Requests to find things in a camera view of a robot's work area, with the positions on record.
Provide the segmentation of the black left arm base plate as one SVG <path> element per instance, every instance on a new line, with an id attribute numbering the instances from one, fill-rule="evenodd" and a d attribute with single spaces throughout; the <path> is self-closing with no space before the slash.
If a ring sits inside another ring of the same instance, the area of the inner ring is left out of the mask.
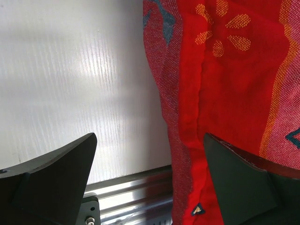
<path id="1" fill-rule="evenodd" d="M 99 202 L 96 196 L 83 198 L 76 225 L 101 225 Z"/>

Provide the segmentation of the red patterned pillowcase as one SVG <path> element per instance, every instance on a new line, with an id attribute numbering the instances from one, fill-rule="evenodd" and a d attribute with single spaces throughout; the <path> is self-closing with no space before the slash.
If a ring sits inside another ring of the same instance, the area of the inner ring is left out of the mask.
<path id="1" fill-rule="evenodd" d="M 168 127 L 175 225 L 225 225 L 212 134 L 300 170 L 300 3 L 145 0 L 143 41 Z"/>

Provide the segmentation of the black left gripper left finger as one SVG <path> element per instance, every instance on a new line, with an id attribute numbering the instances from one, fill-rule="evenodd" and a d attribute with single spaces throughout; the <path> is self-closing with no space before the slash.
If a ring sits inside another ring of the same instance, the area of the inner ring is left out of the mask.
<path id="1" fill-rule="evenodd" d="M 97 147 L 94 133 L 0 171 L 2 225 L 74 225 Z"/>

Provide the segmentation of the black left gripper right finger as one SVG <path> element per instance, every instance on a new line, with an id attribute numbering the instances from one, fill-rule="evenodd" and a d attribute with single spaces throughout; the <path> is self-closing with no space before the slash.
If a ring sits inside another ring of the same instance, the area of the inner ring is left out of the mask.
<path id="1" fill-rule="evenodd" d="M 226 225 L 298 225 L 300 172 L 206 133 L 204 150 Z"/>

